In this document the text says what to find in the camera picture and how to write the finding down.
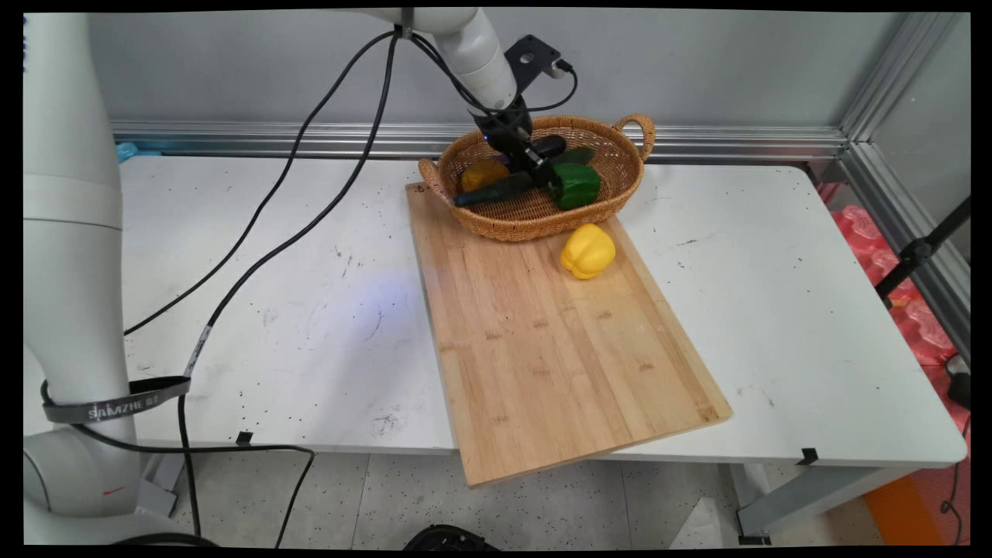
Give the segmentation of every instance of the black strap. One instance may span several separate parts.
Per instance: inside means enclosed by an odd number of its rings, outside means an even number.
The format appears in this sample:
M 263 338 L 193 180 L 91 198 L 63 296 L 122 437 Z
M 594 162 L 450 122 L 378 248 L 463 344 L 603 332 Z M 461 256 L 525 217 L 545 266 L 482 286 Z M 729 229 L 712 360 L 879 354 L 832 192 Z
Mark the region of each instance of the black strap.
M 49 382 L 45 380 L 42 382 L 42 407 L 50 421 L 60 424 L 85 424 L 127 417 L 185 395 L 189 391 L 189 378 L 162 376 L 140 379 L 129 382 L 128 387 L 131 394 L 124 397 L 59 405 L 49 396 Z

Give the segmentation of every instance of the basket handle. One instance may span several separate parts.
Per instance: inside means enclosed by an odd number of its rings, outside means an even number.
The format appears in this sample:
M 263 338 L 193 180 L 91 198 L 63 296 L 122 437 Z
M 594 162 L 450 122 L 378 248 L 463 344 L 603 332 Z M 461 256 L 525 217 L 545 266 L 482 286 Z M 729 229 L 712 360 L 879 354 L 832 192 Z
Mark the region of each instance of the basket handle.
M 418 167 L 421 170 L 421 176 L 424 177 L 424 182 L 427 183 L 428 187 L 431 188 L 434 193 L 444 200 L 449 206 L 452 204 L 451 196 L 447 194 L 444 190 L 444 185 L 440 182 L 440 170 L 434 161 L 430 159 L 421 159 L 418 163 Z
M 617 123 L 613 124 L 613 129 L 622 134 L 623 127 L 628 122 L 635 122 L 638 126 L 641 126 L 641 131 L 644 132 L 644 147 L 641 148 L 641 161 L 647 161 L 648 156 L 651 155 L 651 150 L 655 148 L 655 122 L 647 114 L 628 114 L 617 120 Z

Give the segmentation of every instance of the yellow bell pepper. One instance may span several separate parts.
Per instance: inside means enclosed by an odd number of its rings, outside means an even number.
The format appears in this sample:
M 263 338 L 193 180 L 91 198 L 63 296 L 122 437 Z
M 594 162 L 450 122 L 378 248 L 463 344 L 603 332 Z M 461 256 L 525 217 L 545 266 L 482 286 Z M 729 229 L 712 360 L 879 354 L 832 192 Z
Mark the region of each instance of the yellow bell pepper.
M 598 226 L 587 223 L 577 228 L 561 251 L 561 265 L 576 279 L 599 275 L 617 255 L 613 239 Z
M 497 183 L 510 176 L 509 169 L 499 161 L 485 159 L 476 161 L 461 174 L 461 190 L 474 192 L 480 188 Z

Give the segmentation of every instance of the green bell pepper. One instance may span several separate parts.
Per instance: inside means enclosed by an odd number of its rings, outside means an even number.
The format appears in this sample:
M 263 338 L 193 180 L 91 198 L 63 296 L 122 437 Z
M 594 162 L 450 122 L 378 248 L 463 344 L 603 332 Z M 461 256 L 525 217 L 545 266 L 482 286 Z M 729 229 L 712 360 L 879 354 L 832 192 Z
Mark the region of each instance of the green bell pepper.
M 568 210 L 588 206 L 599 196 L 601 181 L 592 167 L 574 163 L 554 165 L 554 179 L 550 184 L 552 201 L 558 209 Z

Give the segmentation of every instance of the table leg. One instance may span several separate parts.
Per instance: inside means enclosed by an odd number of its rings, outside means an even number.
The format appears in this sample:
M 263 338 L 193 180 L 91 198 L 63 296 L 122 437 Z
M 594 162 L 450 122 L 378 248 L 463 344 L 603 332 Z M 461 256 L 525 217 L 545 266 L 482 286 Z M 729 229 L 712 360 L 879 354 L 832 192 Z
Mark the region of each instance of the table leg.
M 781 487 L 757 495 L 737 512 L 737 518 L 745 536 L 762 536 L 787 521 L 823 513 L 912 472 L 911 469 L 812 466 Z

